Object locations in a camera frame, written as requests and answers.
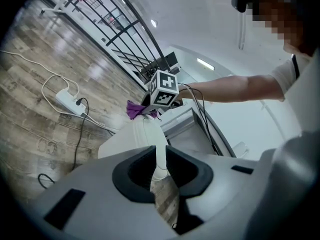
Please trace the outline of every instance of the ceiling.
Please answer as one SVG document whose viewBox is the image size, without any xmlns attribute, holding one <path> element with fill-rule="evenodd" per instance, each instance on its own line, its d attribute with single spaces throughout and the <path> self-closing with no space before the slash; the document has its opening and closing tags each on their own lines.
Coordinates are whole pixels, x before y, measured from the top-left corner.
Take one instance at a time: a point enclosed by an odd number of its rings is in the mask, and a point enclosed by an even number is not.
<svg viewBox="0 0 320 240">
<path fill-rule="evenodd" d="M 253 24 L 250 12 L 239 13 L 231 0 L 130 1 L 160 44 L 202 54 L 234 74 L 266 74 L 290 57 L 277 35 L 262 22 Z M 158 22 L 157 28 L 151 19 Z M 243 49 L 239 49 L 241 38 Z"/>
</svg>

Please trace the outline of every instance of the floor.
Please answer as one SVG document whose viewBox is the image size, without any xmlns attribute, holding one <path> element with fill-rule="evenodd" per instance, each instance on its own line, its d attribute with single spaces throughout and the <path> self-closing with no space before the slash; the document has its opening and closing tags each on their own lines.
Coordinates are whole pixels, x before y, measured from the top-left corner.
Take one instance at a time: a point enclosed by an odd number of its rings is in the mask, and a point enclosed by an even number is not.
<svg viewBox="0 0 320 240">
<path fill-rule="evenodd" d="M 144 92 L 115 66 L 89 39 L 63 16 L 40 16 L 39 0 L 21 9 L 2 50 L 19 53 L 50 70 L 76 81 L 80 97 L 89 101 L 89 114 L 114 131 L 130 120 L 127 100 L 140 102 Z M 37 176 L 48 174 L 57 181 L 72 168 L 82 120 L 55 112 L 41 93 L 52 74 L 20 57 L 0 53 L 0 170 L 16 198 L 27 204 L 44 189 Z M 54 77 L 44 88 L 60 110 L 55 95 L 66 83 Z M 70 85 L 70 92 L 75 93 Z M 98 157 L 99 146 L 110 134 L 84 123 L 77 152 L 77 166 Z"/>
</svg>

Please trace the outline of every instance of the power strip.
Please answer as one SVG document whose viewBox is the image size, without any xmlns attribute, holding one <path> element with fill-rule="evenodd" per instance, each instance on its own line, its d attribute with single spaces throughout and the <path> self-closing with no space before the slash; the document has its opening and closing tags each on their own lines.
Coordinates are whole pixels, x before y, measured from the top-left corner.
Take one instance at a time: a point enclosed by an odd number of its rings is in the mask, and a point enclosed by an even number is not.
<svg viewBox="0 0 320 240">
<path fill-rule="evenodd" d="M 81 116 L 86 111 L 86 106 L 82 103 L 77 105 L 77 100 L 68 92 L 67 89 L 59 91 L 55 95 L 55 99 L 77 116 Z"/>
</svg>

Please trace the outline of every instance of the man's arm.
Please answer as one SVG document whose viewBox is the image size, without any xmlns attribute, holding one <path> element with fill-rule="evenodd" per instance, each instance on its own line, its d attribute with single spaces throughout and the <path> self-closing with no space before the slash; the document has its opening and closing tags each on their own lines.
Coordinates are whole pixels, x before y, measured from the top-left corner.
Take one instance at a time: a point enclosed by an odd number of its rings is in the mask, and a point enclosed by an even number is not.
<svg viewBox="0 0 320 240">
<path fill-rule="evenodd" d="M 271 75 L 228 76 L 188 85 L 201 91 L 204 99 L 210 102 L 230 103 L 284 98 L 280 85 Z M 177 100 L 192 99 L 189 91 L 184 89 L 185 86 L 179 86 L 180 93 Z M 198 91 L 195 90 L 194 94 L 198 99 L 202 99 Z"/>
</svg>

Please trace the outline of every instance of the white t-shirt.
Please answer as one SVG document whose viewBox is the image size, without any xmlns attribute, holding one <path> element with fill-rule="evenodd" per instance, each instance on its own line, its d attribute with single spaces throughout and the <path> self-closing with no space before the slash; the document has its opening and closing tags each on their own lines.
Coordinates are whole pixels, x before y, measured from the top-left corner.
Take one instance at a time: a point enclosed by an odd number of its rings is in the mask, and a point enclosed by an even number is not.
<svg viewBox="0 0 320 240">
<path fill-rule="evenodd" d="M 307 59 L 303 56 L 296 55 L 296 63 L 298 65 L 299 74 L 305 70 L 308 65 L 310 59 Z M 277 66 L 270 75 L 279 83 L 283 94 L 285 94 L 290 87 L 297 80 L 296 71 L 294 63 L 291 59 L 288 59 L 285 63 L 280 66 Z"/>
</svg>

